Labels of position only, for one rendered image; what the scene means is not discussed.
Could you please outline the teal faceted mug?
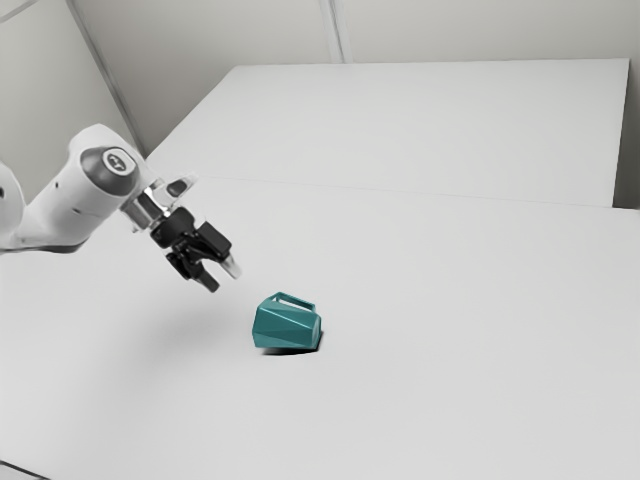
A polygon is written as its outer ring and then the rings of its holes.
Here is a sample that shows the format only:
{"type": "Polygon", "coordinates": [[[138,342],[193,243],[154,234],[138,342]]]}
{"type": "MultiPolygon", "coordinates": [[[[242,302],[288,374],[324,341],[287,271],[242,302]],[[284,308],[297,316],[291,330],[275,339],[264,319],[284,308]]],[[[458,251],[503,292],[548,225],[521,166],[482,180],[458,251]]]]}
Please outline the teal faceted mug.
{"type": "Polygon", "coordinates": [[[313,303],[277,292],[257,306],[252,326],[254,346],[316,349],[322,334],[321,323],[321,316],[313,303]]]}

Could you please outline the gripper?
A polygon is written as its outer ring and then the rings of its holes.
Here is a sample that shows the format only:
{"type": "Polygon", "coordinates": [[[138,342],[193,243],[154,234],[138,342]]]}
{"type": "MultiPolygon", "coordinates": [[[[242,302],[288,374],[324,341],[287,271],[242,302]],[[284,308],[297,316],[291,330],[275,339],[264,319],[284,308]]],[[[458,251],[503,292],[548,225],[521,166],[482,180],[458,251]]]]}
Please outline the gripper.
{"type": "Polygon", "coordinates": [[[216,292],[220,284],[206,271],[203,258],[219,264],[235,280],[242,275],[231,252],[231,241],[204,217],[195,217],[185,207],[162,217],[150,237],[185,280],[193,280],[211,293],[216,292]]]}

